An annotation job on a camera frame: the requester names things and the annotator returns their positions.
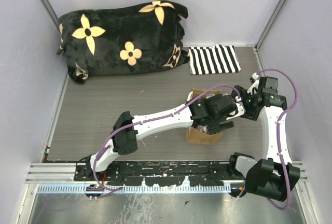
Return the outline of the purple Fanta can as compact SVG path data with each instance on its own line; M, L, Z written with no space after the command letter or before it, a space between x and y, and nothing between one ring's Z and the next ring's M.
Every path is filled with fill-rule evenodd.
M206 125L197 125L196 130L205 134L208 134L209 132L208 127Z

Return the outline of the brown canvas tote bag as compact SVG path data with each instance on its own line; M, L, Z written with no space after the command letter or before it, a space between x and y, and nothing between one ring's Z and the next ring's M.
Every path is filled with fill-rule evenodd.
M187 101L189 102L194 97L198 96L199 94L201 94L203 92L204 92L204 90L192 88L192 90L189 92L189 94L187 96ZM221 90L211 90L208 93L221 94ZM209 135L209 134L205 134L205 133L202 133L202 132L199 132L198 130L196 130L196 126L189 127L186 130L186 142L192 143L192 144L199 144L199 145L215 145L220 140L220 138L223 136L223 134L224 134L224 132L221 131L217 134Z

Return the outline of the silver blue Red Bull can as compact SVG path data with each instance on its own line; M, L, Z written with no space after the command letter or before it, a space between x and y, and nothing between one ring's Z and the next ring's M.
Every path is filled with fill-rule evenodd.
M208 94L205 96L205 98L206 98L206 99L209 99L209 98L214 97L214 96L217 96L217 95L218 95L218 93L217 93L217 94L214 94L214 93L208 93Z

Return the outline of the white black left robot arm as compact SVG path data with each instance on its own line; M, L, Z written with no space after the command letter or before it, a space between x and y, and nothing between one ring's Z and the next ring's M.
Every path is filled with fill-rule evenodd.
M229 94L198 95L176 108L149 115L132 116L129 111L123 112L101 150L86 159L85 174L91 180L101 179L104 171L119 156L137 151L139 139L198 125L206 126L209 134L216 134L222 130L222 122L243 113L240 98Z

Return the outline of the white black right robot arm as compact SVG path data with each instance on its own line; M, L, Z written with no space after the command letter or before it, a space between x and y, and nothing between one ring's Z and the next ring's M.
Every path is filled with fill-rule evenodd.
M292 164L289 155L285 119L289 112L286 97L278 94L278 80L253 74L252 85L241 92L245 108L242 118L260 120L262 125L262 158L235 152L229 158L228 175L233 179L244 178L244 185L231 190L237 198L246 193L255 194L269 201L289 202L291 191L300 179L300 169Z

